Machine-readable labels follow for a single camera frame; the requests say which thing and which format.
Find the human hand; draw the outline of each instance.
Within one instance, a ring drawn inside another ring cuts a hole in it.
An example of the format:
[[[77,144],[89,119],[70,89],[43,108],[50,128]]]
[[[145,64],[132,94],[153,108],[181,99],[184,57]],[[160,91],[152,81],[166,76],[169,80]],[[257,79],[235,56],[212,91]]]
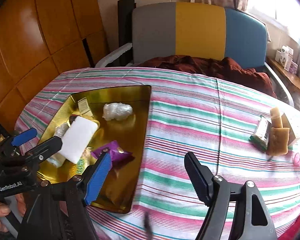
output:
[[[17,204],[18,204],[18,210],[20,215],[23,217],[26,213],[26,204],[25,199],[23,198],[22,193],[15,195]],[[3,204],[0,202],[0,217],[5,217],[10,213],[10,208],[6,204]],[[8,229],[3,225],[0,221],[0,232],[8,232]]]

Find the food wrapper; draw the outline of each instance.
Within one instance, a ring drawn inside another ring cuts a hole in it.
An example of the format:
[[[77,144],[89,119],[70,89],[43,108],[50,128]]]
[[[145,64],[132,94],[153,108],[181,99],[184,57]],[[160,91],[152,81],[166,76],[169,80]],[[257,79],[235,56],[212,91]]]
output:
[[[261,116],[258,127],[253,135],[250,136],[250,141],[260,146],[264,151],[268,148],[269,134],[271,123],[265,117]]]
[[[100,157],[104,150],[109,149],[109,154],[112,161],[112,166],[119,164],[121,161],[127,159],[129,156],[132,155],[131,152],[124,151],[118,144],[117,141],[112,141],[108,144],[105,144],[98,149],[94,150],[91,155],[94,156],[96,159]]]
[[[87,147],[83,151],[77,164],[73,164],[69,169],[68,180],[74,175],[82,175],[84,170],[90,165],[91,148]]]

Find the gold tray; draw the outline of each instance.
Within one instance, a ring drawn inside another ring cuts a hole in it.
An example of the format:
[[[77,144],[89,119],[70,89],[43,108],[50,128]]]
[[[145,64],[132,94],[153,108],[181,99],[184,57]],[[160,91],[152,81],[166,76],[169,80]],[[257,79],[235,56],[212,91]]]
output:
[[[52,137],[55,127],[68,122],[71,114],[79,115],[77,102],[87,98],[94,119],[100,122],[100,128],[88,146],[94,150],[117,140],[122,149],[133,153],[133,160],[116,168],[116,171],[114,169],[109,171],[98,198],[91,203],[91,206],[122,214],[130,211],[143,154],[150,94],[150,86],[112,87],[72,94],[43,133],[39,143]],[[133,114],[124,121],[106,121],[102,117],[103,106],[113,102],[131,105]],[[65,182],[72,166],[73,164],[68,160],[60,168],[45,161],[40,165],[38,177],[47,179],[51,183]]]

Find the clear plastic wrap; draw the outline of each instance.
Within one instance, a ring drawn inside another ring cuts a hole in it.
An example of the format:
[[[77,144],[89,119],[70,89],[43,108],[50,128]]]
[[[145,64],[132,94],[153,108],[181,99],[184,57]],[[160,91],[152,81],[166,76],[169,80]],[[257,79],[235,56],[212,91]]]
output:
[[[103,107],[103,118],[106,121],[116,119],[117,121],[125,120],[132,114],[132,106],[123,103],[105,104]]]
[[[62,138],[62,137],[65,135],[65,133],[66,133],[66,131],[68,130],[68,128],[69,128],[68,123],[67,123],[67,122],[64,122],[62,125],[57,126],[57,127],[55,128],[55,130],[54,130],[54,135],[55,135],[55,136],[58,136],[58,137],[60,137],[60,138]]]

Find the blue gripper pad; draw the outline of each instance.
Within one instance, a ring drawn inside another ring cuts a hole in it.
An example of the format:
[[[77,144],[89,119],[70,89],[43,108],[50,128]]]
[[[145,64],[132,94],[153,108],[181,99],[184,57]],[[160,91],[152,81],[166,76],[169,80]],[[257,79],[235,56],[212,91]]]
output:
[[[12,146],[19,147],[20,145],[26,143],[27,141],[30,141],[36,136],[37,136],[37,130],[35,128],[30,128],[29,130],[24,131],[23,133],[20,133],[19,135],[15,136],[11,144]]]
[[[84,197],[86,205],[90,205],[92,201],[96,200],[110,169],[111,157],[110,154],[107,153],[101,160],[87,184],[87,192]]]

